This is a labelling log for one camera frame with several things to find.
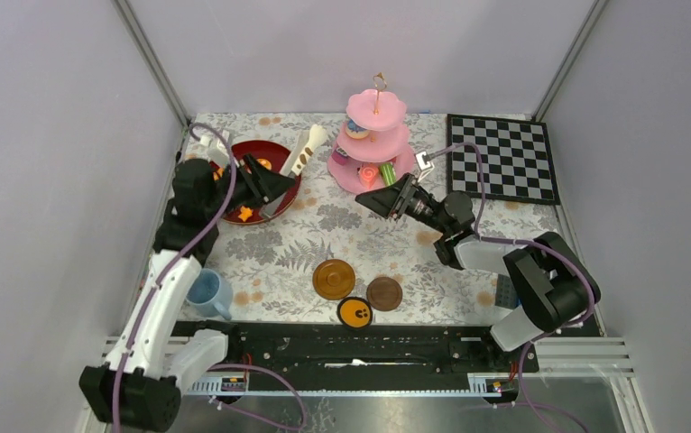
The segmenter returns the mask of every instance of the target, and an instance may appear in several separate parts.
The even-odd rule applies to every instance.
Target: cake stand tier
[[[415,153],[407,143],[404,145],[404,148],[401,149],[401,152],[396,158],[396,162],[393,164],[393,170],[396,172],[396,179],[400,179],[401,176],[412,171],[414,165]],[[382,177],[380,176],[377,177],[371,188],[362,185],[362,182],[359,180],[359,173],[356,171],[361,166],[362,162],[356,161],[354,158],[350,158],[345,165],[338,164],[331,156],[327,160],[327,169],[329,173],[335,178],[337,184],[348,192],[361,194],[366,191],[385,188],[385,183],[382,182]]]
[[[346,134],[346,124],[340,126],[337,145],[351,158],[364,162],[386,162],[401,152],[410,141],[410,129],[405,124],[388,131],[371,131],[362,139],[351,138]]]
[[[407,105],[401,102],[396,94],[380,92],[377,114],[374,112],[376,98],[377,90],[374,88],[368,88],[358,95],[352,95],[348,98],[345,112],[356,124],[370,131],[388,131],[404,121],[404,116],[407,115]]]

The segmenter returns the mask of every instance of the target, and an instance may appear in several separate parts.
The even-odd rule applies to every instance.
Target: blue mug
[[[234,299],[234,291],[218,272],[212,269],[203,269],[191,285],[186,301],[193,305],[199,314],[212,318],[220,315],[225,320],[231,320],[231,301]]]

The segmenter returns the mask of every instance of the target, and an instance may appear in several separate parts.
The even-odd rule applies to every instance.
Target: chessboard
[[[471,115],[447,116],[447,146],[470,142],[481,152],[487,198],[560,204],[548,128],[539,122]],[[447,193],[480,198],[475,151],[458,147],[447,154]]]

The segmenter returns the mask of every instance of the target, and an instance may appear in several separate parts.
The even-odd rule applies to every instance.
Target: floral tablecloth
[[[300,130],[321,124],[332,141],[321,146],[303,171],[297,200],[278,218],[257,226],[222,224],[207,267],[224,275],[234,289],[234,320],[337,322],[336,301],[319,297],[311,283],[314,269],[329,258],[350,263],[356,272],[351,296],[366,296],[366,285],[387,275],[403,288],[403,301],[391,312],[375,312],[375,323],[491,325],[508,313],[493,305],[496,275],[457,271],[438,262],[433,242],[439,234],[403,217],[382,219],[354,201],[327,172],[344,114],[201,114],[196,121],[226,128],[234,143],[269,140],[291,148]],[[407,115],[415,152],[446,143],[445,115]],[[191,140],[188,158],[207,157]],[[446,162],[422,181],[438,199],[446,195]],[[486,235],[535,237],[558,229],[553,207],[488,201],[480,225]],[[184,305],[181,320],[201,320]]]

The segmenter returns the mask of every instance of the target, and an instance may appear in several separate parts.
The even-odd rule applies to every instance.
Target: white wall
[[[111,2],[0,0],[0,431],[74,428],[178,134]]]
[[[593,0],[131,3],[193,115],[343,112],[379,71],[410,111],[531,114]]]
[[[691,1],[609,2],[547,121],[604,321],[691,431]]]

